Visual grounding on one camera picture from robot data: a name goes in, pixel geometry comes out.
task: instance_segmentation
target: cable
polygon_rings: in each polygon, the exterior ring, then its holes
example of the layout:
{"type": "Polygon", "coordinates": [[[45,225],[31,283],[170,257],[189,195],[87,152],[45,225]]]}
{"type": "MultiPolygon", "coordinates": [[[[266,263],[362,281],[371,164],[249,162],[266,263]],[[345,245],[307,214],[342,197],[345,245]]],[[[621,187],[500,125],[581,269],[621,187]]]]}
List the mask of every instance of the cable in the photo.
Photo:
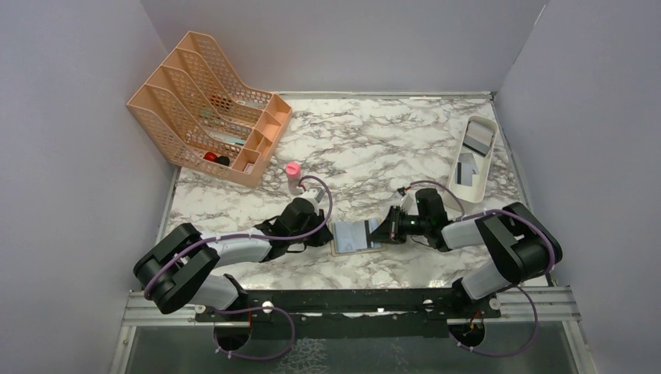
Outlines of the cable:
{"type": "Polygon", "coordinates": [[[464,344],[462,344],[454,335],[450,334],[450,336],[454,339],[454,341],[457,342],[457,346],[464,348],[466,351],[470,351],[471,353],[476,353],[478,355],[486,356],[486,357],[495,357],[495,358],[502,358],[502,357],[511,357],[518,355],[519,353],[522,353],[523,351],[527,350],[530,348],[532,345],[532,342],[535,341],[537,338],[537,333],[539,332],[539,317],[537,316],[537,308],[535,307],[535,303],[528,295],[528,292],[523,291],[523,288],[516,286],[516,288],[523,293],[523,295],[528,299],[530,302],[530,306],[532,307],[532,314],[535,317],[535,329],[532,331],[532,335],[528,339],[525,344],[523,344],[519,349],[514,350],[512,352],[505,352],[505,353],[495,353],[495,352],[488,352],[488,351],[481,351],[479,349],[475,349],[474,347],[468,347],[464,344]]]}
{"type": "Polygon", "coordinates": [[[414,242],[416,242],[416,243],[418,243],[418,244],[420,244],[420,245],[424,245],[425,247],[432,248],[431,245],[429,245],[429,244],[425,244],[425,243],[423,243],[423,242],[419,242],[419,241],[415,240],[413,237],[411,237],[411,240],[413,240],[414,242]]]}
{"type": "Polygon", "coordinates": [[[459,216],[459,218],[457,218],[457,221],[461,221],[463,216],[466,215],[466,209],[464,209],[464,204],[461,203],[461,200],[457,197],[457,195],[455,195],[452,191],[450,191],[450,189],[448,187],[446,187],[444,185],[441,185],[439,182],[436,182],[436,181],[429,181],[429,180],[415,181],[415,182],[411,182],[410,185],[411,186],[421,185],[423,183],[429,183],[431,185],[435,185],[436,187],[441,187],[442,190],[449,193],[450,196],[452,196],[452,199],[454,199],[454,201],[457,202],[457,205],[459,205],[459,210],[461,210],[461,216],[459,216]]]}
{"type": "Polygon", "coordinates": [[[264,356],[264,357],[258,357],[258,356],[249,356],[249,355],[242,355],[240,353],[234,353],[234,351],[226,351],[223,349],[220,344],[218,343],[217,335],[216,332],[214,331],[214,344],[216,344],[216,353],[218,352],[223,352],[225,353],[228,358],[231,357],[238,357],[238,358],[243,358],[245,360],[251,360],[251,361],[270,361],[274,360],[276,358],[282,357],[285,355],[287,352],[289,352],[293,347],[294,347],[294,341],[296,340],[296,328],[294,325],[294,319],[292,319],[292,316],[289,315],[285,310],[278,308],[277,306],[255,306],[252,308],[246,308],[246,309],[239,309],[239,310],[220,310],[216,309],[214,307],[211,307],[211,309],[214,310],[214,312],[222,315],[232,315],[232,314],[240,314],[240,313],[245,313],[245,312],[254,312],[256,310],[266,310],[266,309],[273,309],[276,312],[281,313],[284,315],[287,320],[289,321],[289,326],[292,328],[292,335],[289,338],[289,343],[287,344],[287,347],[285,347],[282,351],[279,351],[278,353],[270,356],[264,356]]]}
{"type": "Polygon", "coordinates": [[[544,233],[541,230],[539,230],[532,222],[526,220],[525,218],[523,218],[521,216],[518,216],[514,213],[510,213],[506,210],[489,209],[484,213],[473,214],[471,216],[463,217],[463,218],[460,217],[460,218],[457,219],[457,221],[471,220],[473,218],[478,218],[478,217],[486,216],[486,215],[489,215],[489,214],[496,214],[496,213],[503,214],[504,216],[508,216],[509,218],[512,218],[514,220],[517,220],[517,221],[521,222],[522,224],[528,226],[528,228],[530,228],[532,230],[532,232],[534,232],[537,236],[539,236],[542,239],[542,242],[544,242],[544,246],[546,246],[546,249],[549,252],[549,264],[548,264],[548,266],[546,266],[546,270],[544,270],[544,274],[550,273],[550,271],[553,270],[553,266],[555,266],[555,264],[556,264],[556,253],[553,250],[553,245],[551,245],[551,241],[546,237],[546,235],[544,235],[544,233]]]}
{"type": "Polygon", "coordinates": [[[304,175],[301,177],[299,180],[299,185],[306,180],[306,179],[313,179],[321,184],[323,189],[326,190],[326,195],[328,196],[328,214],[326,214],[326,217],[323,218],[323,221],[317,226],[316,228],[312,229],[311,231],[306,232],[305,234],[300,234],[300,235],[295,235],[295,236],[270,236],[270,235],[251,235],[248,233],[238,233],[238,234],[229,234],[229,235],[223,235],[220,238],[216,237],[210,237],[210,238],[205,238],[202,239],[198,242],[195,242],[188,247],[186,247],[183,251],[181,251],[177,256],[172,257],[168,263],[166,263],[158,272],[156,272],[156,275],[154,275],[153,278],[147,283],[147,286],[145,286],[144,289],[144,298],[147,300],[151,300],[151,289],[154,288],[154,285],[156,284],[156,281],[163,275],[165,274],[168,269],[170,269],[172,266],[175,265],[179,259],[182,257],[188,255],[191,251],[193,251],[195,248],[199,247],[202,244],[206,244],[209,242],[219,242],[221,240],[229,240],[229,239],[239,239],[239,238],[255,238],[255,239],[263,239],[263,240],[299,240],[303,238],[307,238],[310,235],[313,235],[317,231],[321,230],[324,226],[326,226],[326,223],[328,220],[331,218],[331,213],[333,212],[333,197],[331,195],[331,190],[328,188],[328,185],[324,183],[320,178],[314,176],[314,175],[304,175]]]}

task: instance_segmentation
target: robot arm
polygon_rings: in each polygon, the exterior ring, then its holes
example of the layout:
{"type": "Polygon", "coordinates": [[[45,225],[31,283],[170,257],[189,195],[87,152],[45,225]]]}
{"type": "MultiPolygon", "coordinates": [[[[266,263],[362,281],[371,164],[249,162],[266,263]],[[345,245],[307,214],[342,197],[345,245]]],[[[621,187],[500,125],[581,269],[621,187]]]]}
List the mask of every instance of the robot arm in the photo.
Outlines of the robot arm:
{"type": "Polygon", "coordinates": [[[452,284],[458,308],[538,277],[549,264],[552,266],[562,260],[560,244],[521,203],[512,203],[494,214],[450,224],[443,228],[442,235],[449,249],[484,244],[491,255],[488,263],[452,284]]]}
{"type": "Polygon", "coordinates": [[[415,201],[418,215],[391,206],[370,239],[402,244],[407,235],[423,235],[430,247],[441,252],[486,245],[491,260],[452,284],[456,309],[465,309],[494,292],[538,277],[550,263],[552,266],[562,259],[557,240],[521,203],[494,210],[493,214],[452,222],[435,189],[420,189],[415,193],[415,201]],[[549,246],[553,250],[552,259],[549,246]]]}
{"type": "Polygon", "coordinates": [[[210,276],[220,266],[233,263],[262,263],[287,253],[290,245],[322,246],[333,239],[324,225],[313,235],[297,240],[266,240],[290,238],[305,234],[324,222],[323,210],[318,203],[323,198],[322,189],[310,189],[294,198],[280,216],[266,220],[247,231],[223,234],[220,237],[237,236],[220,242],[202,239],[203,234],[191,224],[180,224],[168,236],[151,249],[133,268],[140,283],[163,314],[172,313],[185,304],[209,305],[218,309],[240,309],[247,294],[230,275],[210,276]],[[152,280],[167,267],[177,253],[197,247],[185,258],[168,267],[156,281],[152,280]]]}

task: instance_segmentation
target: pink cap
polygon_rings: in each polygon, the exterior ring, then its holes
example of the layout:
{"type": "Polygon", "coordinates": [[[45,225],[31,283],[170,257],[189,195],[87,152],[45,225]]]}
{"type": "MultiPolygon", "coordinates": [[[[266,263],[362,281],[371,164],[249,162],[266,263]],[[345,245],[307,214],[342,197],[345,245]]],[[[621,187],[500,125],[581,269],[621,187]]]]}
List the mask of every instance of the pink cap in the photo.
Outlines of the pink cap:
{"type": "Polygon", "coordinates": [[[285,166],[285,174],[287,179],[300,179],[301,178],[301,166],[295,162],[290,162],[285,166]]]}

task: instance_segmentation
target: screw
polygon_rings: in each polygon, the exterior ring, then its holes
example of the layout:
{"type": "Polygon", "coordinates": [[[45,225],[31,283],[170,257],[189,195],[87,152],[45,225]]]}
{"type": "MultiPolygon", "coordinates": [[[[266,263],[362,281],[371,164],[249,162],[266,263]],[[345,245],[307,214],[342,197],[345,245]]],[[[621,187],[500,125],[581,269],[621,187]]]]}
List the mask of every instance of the screw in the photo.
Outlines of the screw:
{"type": "MultiPolygon", "coordinates": [[[[422,302],[422,304],[423,304],[423,305],[433,304],[433,301],[432,301],[430,298],[428,298],[428,299],[426,299],[424,302],[422,302]]],[[[427,309],[427,308],[425,308],[425,310],[426,310],[427,312],[431,312],[431,311],[432,311],[432,309],[427,309]]]]}
{"type": "Polygon", "coordinates": [[[500,300],[497,298],[491,298],[489,300],[489,307],[493,310],[500,310],[500,300]]]}

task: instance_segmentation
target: red bottle cap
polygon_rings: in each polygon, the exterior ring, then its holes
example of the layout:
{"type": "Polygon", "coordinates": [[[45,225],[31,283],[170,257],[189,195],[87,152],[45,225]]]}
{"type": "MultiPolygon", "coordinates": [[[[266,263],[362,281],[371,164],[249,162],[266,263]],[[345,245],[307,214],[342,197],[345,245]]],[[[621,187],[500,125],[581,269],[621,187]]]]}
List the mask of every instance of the red bottle cap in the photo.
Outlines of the red bottle cap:
{"type": "Polygon", "coordinates": [[[204,160],[209,160],[212,162],[216,161],[216,155],[213,152],[207,152],[207,154],[204,155],[204,160]]]}

